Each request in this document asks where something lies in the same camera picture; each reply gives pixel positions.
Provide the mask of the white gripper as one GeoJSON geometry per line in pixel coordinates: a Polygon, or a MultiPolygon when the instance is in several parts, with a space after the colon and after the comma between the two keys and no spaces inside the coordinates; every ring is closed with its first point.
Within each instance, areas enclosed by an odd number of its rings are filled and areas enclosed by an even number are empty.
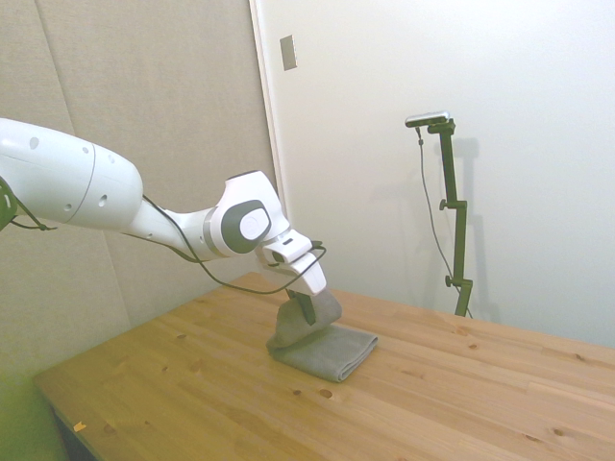
{"type": "Polygon", "coordinates": [[[308,252],[290,263],[277,263],[266,267],[266,278],[286,289],[290,300],[296,300],[309,326],[316,323],[316,313],[311,296],[321,293],[327,282],[322,267],[314,253],[308,252]]]}

